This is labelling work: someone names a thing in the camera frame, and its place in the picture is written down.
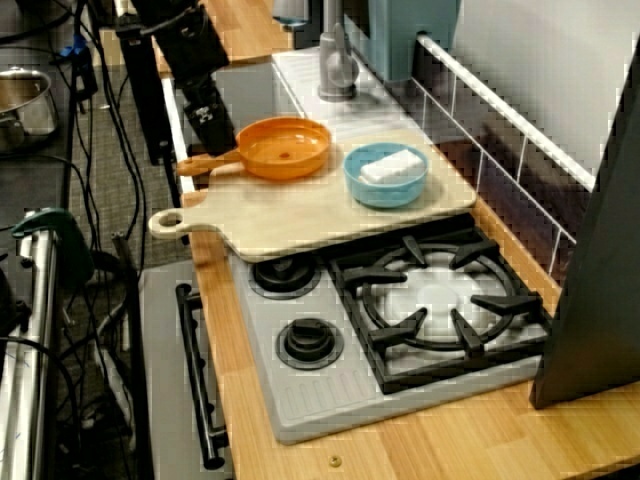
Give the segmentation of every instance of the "white sponge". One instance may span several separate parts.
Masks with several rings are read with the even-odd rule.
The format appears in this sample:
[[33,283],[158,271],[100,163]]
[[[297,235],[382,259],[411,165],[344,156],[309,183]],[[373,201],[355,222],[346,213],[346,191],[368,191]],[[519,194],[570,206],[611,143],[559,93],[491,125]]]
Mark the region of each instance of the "white sponge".
[[405,149],[365,165],[358,180],[374,185],[400,184],[418,178],[424,170],[422,159]]

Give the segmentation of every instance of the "white wall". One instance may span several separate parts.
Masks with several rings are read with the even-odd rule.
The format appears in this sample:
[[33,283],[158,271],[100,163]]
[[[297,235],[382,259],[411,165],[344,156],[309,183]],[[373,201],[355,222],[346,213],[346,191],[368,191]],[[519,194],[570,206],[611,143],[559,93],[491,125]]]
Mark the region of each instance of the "white wall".
[[462,0],[452,53],[595,174],[639,30],[638,0]]

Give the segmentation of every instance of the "black burner grate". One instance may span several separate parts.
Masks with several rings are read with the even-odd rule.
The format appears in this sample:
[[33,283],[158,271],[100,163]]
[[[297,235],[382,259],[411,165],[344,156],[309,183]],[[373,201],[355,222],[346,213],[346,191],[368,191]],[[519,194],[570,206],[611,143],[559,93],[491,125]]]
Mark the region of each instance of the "black burner grate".
[[[465,235],[462,235],[464,240],[460,240],[461,232],[455,230],[445,232],[450,234],[450,238],[455,239],[455,241],[448,241],[446,235],[443,237],[443,232],[437,229],[437,225],[434,227],[438,233],[437,237],[423,235],[416,239],[413,235],[404,233],[401,237],[388,242],[387,248],[372,245],[369,255],[366,251],[359,250],[357,252],[359,262],[354,262],[354,256],[350,255],[347,247],[338,255],[328,259],[330,272],[342,302],[358,333],[374,375],[385,394],[539,355],[547,338],[544,334],[507,346],[488,347],[489,342],[498,338],[509,328],[517,315],[524,314],[527,322],[537,323],[545,332],[548,332],[550,317],[542,307],[542,299],[537,293],[527,289],[500,255],[498,245],[489,240],[479,229],[474,228],[471,234],[465,230]],[[425,269],[429,267],[428,255],[436,252],[453,255],[449,264],[449,268],[453,271],[471,262],[477,262],[500,281],[505,289],[505,296],[473,295],[470,299],[473,304],[500,316],[495,325],[479,333],[467,322],[460,311],[453,308],[450,311],[450,318],[455,327],[457,341],[435,341],[416,338],[429,314],[426,308],[419,309],[395,326],[391,326],[384,319],[376,307],[373,286],[407,280],[404,273],[387,267],[392,262],[402,260],[417,268]],[[356,297],[358,287],[362,287],[361,299]],[[359,307],[360,302],[370,322],[363,318]],[[385,364],[386,352],[390,347],[400,344],[422,350],[459,351],[461,356],[401,374],[390,374]]]

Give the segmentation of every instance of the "black oven handle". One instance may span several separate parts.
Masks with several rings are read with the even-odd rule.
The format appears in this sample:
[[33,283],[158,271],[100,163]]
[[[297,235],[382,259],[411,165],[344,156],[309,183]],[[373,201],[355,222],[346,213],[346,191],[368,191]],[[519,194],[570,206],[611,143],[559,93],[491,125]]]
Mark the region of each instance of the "black oven handle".
[[200,349],[195,336],[198,323],[193,318],[193,310],[201,309],[202,301],[198,294],[190,295],[190,293],[191,286],[186,283],[176,287],[182,339],[187,355],[189,383],[191,384],[191,396],[196,414],[198,436],[200,437],[202,461],[207,470],[217,470],[224,465],[224,458],[220,456],[219,449],[228,447],[229,439],[225,427],[213,428],[211,425],[211,413],[213,413],[215,406],[209,403],[202,371],[205,362],[200,357]]

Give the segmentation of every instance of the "silver pot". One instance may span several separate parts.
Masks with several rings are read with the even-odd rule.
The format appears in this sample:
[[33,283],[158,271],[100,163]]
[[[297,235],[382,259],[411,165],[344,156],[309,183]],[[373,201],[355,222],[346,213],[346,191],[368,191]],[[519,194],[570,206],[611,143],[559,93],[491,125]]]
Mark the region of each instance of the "silver pot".
[[51,78],[19,67],[1,72],[0,152],[46,140],[56,128],[58,112],[51,96]]

